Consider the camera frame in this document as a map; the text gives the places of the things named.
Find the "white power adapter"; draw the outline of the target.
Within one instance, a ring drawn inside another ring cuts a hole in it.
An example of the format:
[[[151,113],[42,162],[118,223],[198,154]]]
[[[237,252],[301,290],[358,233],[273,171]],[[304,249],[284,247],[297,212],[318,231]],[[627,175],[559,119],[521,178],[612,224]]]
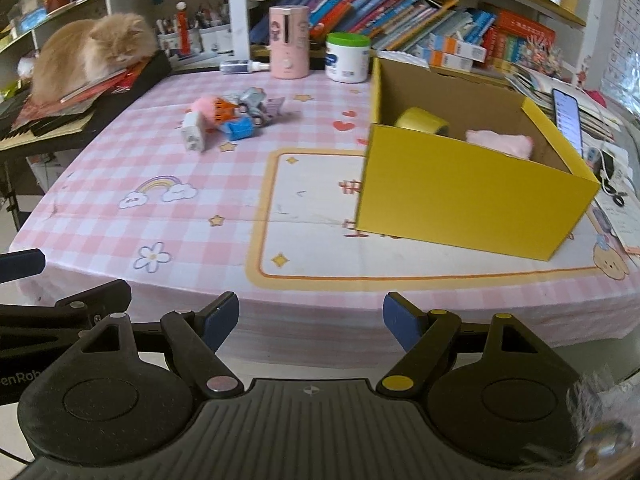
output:
[[[189,112],[184,115],[180,133],[187,151],[198,153],[205,151],[206,128],[204,116],[200,112]]]

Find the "blue packet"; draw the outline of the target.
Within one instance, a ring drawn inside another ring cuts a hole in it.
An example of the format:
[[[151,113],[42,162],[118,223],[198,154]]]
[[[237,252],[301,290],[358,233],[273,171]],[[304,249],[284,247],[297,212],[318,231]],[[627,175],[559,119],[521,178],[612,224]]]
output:
[[[231,142],[251,138],[255,133],[252,120],[246,116],[223,122],[219,125],[218,129],[224,133]]]

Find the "pink plush chick toy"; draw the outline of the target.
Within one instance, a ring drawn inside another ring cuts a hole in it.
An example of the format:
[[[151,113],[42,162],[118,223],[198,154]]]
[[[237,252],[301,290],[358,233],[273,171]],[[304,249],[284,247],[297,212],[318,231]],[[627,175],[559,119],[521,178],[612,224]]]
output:
[[[218,126],[235,120],[238,106],[220,96],[201,96],[190,105],[191,112],[199,112],[206,122]]]

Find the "grey toy car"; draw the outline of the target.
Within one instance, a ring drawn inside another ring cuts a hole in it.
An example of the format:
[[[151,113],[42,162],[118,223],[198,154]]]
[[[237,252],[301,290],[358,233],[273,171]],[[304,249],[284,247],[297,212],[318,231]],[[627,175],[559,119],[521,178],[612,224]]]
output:
[[[269,125],[281,115],[285,97],[270,98],[262,88],[250,87],[230,96],[235,105],[233,120],[247,118],[255,127]]]

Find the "black piano keyboard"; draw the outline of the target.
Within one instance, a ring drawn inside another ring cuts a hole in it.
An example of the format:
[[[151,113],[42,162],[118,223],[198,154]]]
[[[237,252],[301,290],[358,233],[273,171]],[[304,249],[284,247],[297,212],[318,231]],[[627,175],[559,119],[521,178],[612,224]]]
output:
[[[169,75],[164,52],[66,103],[37,106],[23,91],[1,104],[1,160],[82,148]]]

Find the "pink checkered tablecloth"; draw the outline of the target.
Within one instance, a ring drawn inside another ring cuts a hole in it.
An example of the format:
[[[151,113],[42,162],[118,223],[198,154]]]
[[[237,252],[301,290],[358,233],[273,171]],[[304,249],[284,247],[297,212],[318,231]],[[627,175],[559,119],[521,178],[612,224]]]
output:
[[[201,96],[262,88],[281,115],[231,142],[205,122],[205,151],[180,127]],[[132,104],[73,161],[17,233],[44,271],[28,304],[121,278],[130,316],[155,321],[226,290],[241,303],[232,359],[377,367],[399,353],[382,323],[391,290],[418,307],[485,322],[510,312],[578,370],[639,364],[639,266],[594,214],[548,261],[357,231],[369,89],[314,74],[173,76]]]

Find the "red papers stack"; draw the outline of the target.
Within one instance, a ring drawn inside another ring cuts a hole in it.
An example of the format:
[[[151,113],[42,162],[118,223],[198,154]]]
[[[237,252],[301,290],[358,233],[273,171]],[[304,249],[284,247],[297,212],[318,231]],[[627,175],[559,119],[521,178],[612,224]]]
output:
[[[28,98],[20,114],[12,122],[11,130],[25,127],[41,119],[84,114],[100,96],[129,91],[150,61],[150,58],[145,58],[143,61],[118,70],[97,82],[90,82],[90,84],[70,92],[57,101],[38,104],[32,98]]]

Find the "yellow cardboard box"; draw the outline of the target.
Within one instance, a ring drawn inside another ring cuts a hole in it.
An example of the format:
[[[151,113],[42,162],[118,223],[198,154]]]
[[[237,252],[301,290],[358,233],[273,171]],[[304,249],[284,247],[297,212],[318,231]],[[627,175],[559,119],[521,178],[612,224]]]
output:
[[[377,58],[356,226],[361,231],[548,260],[588,210],[597,178],[529,98]],[[396,128],[409,107],[448,136]],[[530,159],[469,144],[468,130],[530,136]]]

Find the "yellow tape roll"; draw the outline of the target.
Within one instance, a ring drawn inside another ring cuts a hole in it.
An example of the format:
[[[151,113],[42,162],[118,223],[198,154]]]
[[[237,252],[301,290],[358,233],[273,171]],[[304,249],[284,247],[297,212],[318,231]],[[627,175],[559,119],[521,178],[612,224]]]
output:
[[[394,126],[438,136],[448,136],[449,133],[449,122],[417,106],[409,107],[402,112]]]

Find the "blue spray bottle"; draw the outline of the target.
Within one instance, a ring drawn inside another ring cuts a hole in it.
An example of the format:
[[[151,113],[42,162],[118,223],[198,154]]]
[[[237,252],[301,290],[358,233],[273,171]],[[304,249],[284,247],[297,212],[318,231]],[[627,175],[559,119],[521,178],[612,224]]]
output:
[[[220,63],[219,69],[221,73],[226,75],[251,74],[269,72],[270,64],[253,60],[227,60]]]

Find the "smartphone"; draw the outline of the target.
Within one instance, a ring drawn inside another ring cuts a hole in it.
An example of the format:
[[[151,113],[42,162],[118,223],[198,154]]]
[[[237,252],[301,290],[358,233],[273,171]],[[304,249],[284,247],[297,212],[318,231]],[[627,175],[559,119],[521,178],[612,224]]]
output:
[[[559,89],[553,89],[551,97],[556,128],[574,150],[582,155],[582,123],[577,100]]]

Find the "orange white medicine boxes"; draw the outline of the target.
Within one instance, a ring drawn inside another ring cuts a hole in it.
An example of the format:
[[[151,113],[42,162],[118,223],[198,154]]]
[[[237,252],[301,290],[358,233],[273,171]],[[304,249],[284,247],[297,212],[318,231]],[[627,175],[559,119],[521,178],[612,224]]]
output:
[[[487,58],[486,49],[477,44],[435,34],[429,34],[410,53],[427,62],[430,67],[465,73],[469,73],[475,65],[483,64]]]

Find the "white pen holder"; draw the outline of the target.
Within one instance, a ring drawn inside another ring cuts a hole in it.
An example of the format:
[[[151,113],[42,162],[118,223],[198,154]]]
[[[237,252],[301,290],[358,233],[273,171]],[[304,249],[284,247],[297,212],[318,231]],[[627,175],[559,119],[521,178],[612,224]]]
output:
[[[158,34],[160,47],[171,53],[181,53],[181,39],[178,32]],[[192,28],[189,30],[190,53],[201,54],[214,52],[226,54],[233,51],[232,35],[229,25],[219,25],[207,28]]]

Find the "pink humidifier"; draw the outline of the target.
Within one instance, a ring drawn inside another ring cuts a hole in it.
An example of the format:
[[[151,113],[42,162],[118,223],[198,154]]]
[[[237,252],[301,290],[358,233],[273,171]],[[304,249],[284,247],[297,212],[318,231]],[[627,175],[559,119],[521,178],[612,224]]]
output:
[[[269,9],[270,72],[278,79],[309,75],[308,6],[272,6]]]

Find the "row of books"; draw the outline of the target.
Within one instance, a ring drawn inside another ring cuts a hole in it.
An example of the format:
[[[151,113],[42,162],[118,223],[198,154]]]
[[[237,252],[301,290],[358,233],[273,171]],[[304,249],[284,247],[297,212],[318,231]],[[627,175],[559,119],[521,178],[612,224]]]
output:
[[[348,32],[370,39],[377,51],[412,52],[433,36],[450,37],[479,46],[497,15],[465,8],[454,0],[266,0],[258,8],[306,6],[309,39],[314,49],[331,34]]]

